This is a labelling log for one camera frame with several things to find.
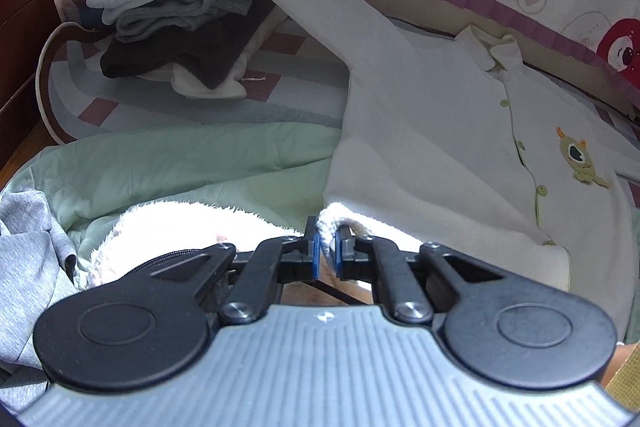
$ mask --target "checkered mat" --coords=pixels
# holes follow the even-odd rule
[[[299,121],[342,126],[349,71],[292,20],[282,23],[249,61],[243,100],[190,100],[166,82],[107,78],[100,70],[100,56],[109,38],[67,23],[45,45],[36,74],[38,102],[47,128],[60,143],[176,124]],[[551,80],[640,148],[640,126],[561,80]],[[629,180],[622,185],[631,205],[640,208],[640,185]]]

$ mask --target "gray ribbed surface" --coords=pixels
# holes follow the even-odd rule
[[[630,419],[595,384],[544,396],[489,387],[452,365],[429,331],[393,325],[376,306],[272,306],[257,324],[223,329],[172,381],[123,396],[54,386],[20,416],[28,427],[620,427]]]

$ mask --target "green monster applique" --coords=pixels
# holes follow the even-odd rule
[[[602,187],[609,188],[609,182],[596,176],[591,156],[587,152],[586,140],[576,141],[565,136],[562,129],[556,127],[556,133],[560,137],[560,152],[569,166],[574,170],[574,178],[584,183],[594,182]]]

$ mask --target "yellow woven fabric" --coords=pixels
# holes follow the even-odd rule
[[[634,348],[605,388],[616,402],[634,412],[640,410],[640,349],[638,346]]]

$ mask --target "stack of folded clothes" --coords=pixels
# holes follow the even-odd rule
[[[286,15],[271,0],[86,0],[115,26],[110,78],[171,82],[189,98],[243,98],[248,59]]]

